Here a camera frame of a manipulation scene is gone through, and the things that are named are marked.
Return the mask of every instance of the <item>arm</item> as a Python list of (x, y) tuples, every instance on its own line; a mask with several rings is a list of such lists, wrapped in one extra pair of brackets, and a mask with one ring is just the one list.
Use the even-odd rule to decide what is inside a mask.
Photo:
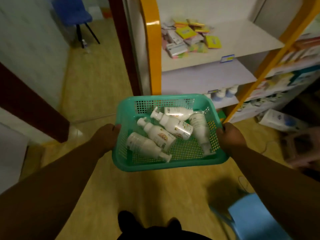
[(55, 239), (120, 128), (101, 127), (88, 142), (0, 195), (0, 239)]
[(220, 147), (236, 162), (259, 198), (293, 239), (320, 236), (320, 183), (251, 149), (231, 123), (217, 130)]

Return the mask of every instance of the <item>green plastic basket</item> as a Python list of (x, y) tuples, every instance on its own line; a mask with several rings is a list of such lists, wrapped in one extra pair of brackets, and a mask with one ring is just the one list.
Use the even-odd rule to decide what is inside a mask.
[[(193, 135), (189, 140), (183, 141), (177, 138), (174, 146), (168, 151), (172, 154), (169, 163), (160, 159), (144, 158), (133, 153), (126, 147), (126, 141), (132, 132), (137, 132), (145, 137), (147, 134), (137, 125), (139, 118), (147, 117), (152, 124), (159, 125), (154, 119), (150, 119), (153, 109), (158, 106), (181, 106), (188, 109), (202, 110), (210, 128), (210, 142), (215, 155), (202, 157), (202, 150)], [(133, 96), (118, 105), (116, 124), (121, 124), (116, 147), (112, 151), (114, 164), (122, 171), (134, 172), (143, 170), (178, 168), (200, 165), (214, 165), (224, 163), (228, 156), (219, 147), (216, 129), (222, 127), (218, 114), (212, 101), (202, 94), (182, 95), (158, 95), (158, 96)]]

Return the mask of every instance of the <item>person's right arm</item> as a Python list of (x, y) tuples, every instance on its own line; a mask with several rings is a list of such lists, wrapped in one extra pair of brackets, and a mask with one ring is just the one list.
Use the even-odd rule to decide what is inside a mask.
[(217, 136), (283, 229), (293, 239), (319, 239), (320, 183), (249, 149), (231, 123), (217, 129)]

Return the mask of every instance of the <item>person's left hand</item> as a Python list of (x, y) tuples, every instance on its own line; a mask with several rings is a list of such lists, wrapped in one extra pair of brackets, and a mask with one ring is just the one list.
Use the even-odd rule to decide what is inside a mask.
[(103, 156), (116, 145), (120, 129), (120, 124), (116, 126), (113, 124), (106, 124), (94, 133), (89, 142), (92, 143), (94, 147), (98, 148), (99, 152), (102, 153), (101, 156)]

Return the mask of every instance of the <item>floor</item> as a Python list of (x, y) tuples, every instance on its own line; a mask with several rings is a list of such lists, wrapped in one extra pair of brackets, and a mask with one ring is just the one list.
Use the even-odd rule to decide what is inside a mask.
[[(79, 47), (72, 49), (62, 104), (62, 114), (78, 122), (71, 126), (66, 143), (46, 146), (41, 166), (87, 141), (100, 126), (115, 123), (113, 113), (118, 102), (132, 96), (112, 20), (95, 21), (91, 27), (101, 45), (85, 38), (90, 54)], [(111, 115), (80, 122), (108, 114)], [(285, 164), (277, 131), (254, 119), (237, 122), (235, 126), (250, 148), (261, 153), (267, 144), (264, 155)], [(226, 212), (242, 197), (239, 187), (253, 192), (242, 176), (232, 158), (220, 165), (126, 173), (115, 167), (111, 152), (106, 153), (57, 239), (117, 239), (120, 210), (133, 212), (145, 227), (165, 226), (176, 217), (184, 230), (214, 240), (235, 239), (230, 228), (210, 212), (208, 204)]]

